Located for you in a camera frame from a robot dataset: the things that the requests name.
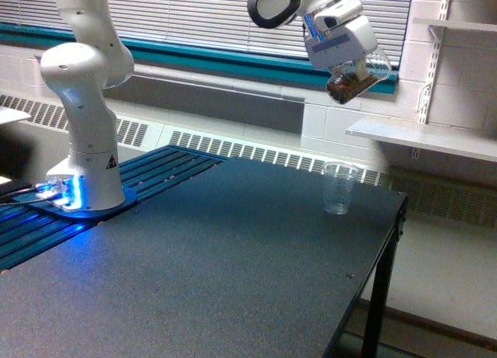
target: teal window frame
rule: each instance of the teal window frame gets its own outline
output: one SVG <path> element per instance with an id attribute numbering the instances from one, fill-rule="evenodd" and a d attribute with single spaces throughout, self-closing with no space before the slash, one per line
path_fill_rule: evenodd
<path id="1" fill-rule="evenodd" d="M 0 23 L 0 43 L 8 41 L 27 47 L 53 47 L 60 43 L 74 40 L 74 34 L 67 30 Z M 121 40 L 137 60 L 243 75 L 250 78 L 285 81 L 289 85 L 305 84 L 322 88 L 329 79 L 329 72 L 316 71 L 311 63 L 305 59 L 274 57 L 129 38 L 122 38 Z M 394 94 L 397 80 L 398 72 L 394 71 L 388 80 L 379 82 L 370 88 L 369 92 Z"/>

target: radiator vent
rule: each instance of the radiator vent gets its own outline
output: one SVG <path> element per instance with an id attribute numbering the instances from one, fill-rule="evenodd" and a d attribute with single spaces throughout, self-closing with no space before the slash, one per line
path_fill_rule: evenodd
<path id="1" fill-rule="evenodd" d="M 284 148 L 176 129 L 178 130 L 173 130 L 170 135 L 169 144 L 229 158 L 250 158 L 317 173 L 322 172 L 325 162 L 334 160 L 315 158 L 309 154 L 292 152 Z M 365 165 L 360 166 L 357 182 L 404 191 L 409 196 L 410 209 L 420 213 L 487 228 L 497 226 L 497 193 L 491 189 L 475 189 L 470 185 L 441 181 L 437 178 L 406 177 L 400 173 L 387 174 L 367 168 Z"/>
<path id="2" fill-rule="evenodd" d="M 31 118 L 26 121 L 32 125 L 68 132 L 68 118 L 61 106 L 6 95 L 0 96 L 0 106 L 28 113 Z M 116 125 L 117 142 L 120 145 L 143 148 L 142 144 L 149 128 L 148 122 L 138 122 L 135 119 L 117 116 Z"/>

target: window blinds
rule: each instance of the window blinds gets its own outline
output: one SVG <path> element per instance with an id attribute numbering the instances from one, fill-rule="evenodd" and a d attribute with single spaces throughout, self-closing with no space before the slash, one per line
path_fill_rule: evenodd
<path id="1" fill-rule="evenodd" d="M 411 0 L 361 0 L 380 45 L 398 63 Z M 194 46 L 306 57 L 302 22 L 256 26 L 247 0 L 109 0 L 120 36 Z M 66 30 L 55 0 L 0 0 L 0 22 Z"/>

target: mounting plate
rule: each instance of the mounting plate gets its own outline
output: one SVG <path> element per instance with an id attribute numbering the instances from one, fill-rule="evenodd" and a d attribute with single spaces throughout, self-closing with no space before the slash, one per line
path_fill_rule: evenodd
<path id="1" fill-rule="evenodd" d="M 65 212 L 46 201 L 42 203 L 27 204 L 27 206 L 55 217 L 66 218 L 74 221 L 104 221 L 123 212 L 124 210 L 131 208 L 133 205 L 137 203 L 137 193 L 135 191 L 127 187 L 123 187 L 123 191 L 124 191 L 124 203 L 112 209 L 106 209 L 106 210 L 89 210 L 86 212 Z M 14 198 L 14 200 L 18 202 L 35 200 L 35 199 L 38 199 L 35 193 L 24 193 L 23 195 L 19 195 Z"/>

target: plastic cup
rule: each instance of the plastic cup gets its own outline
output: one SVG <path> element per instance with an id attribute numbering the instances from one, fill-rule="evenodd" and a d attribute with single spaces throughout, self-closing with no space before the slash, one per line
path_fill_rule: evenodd
<path id="1" fill-rule="evenodd" d="M 355 165 L 342 162 L 325 163 L 323 197 L 327 213 L 346 214 L 349 211 L 358 172 L 359 169 Z"/>

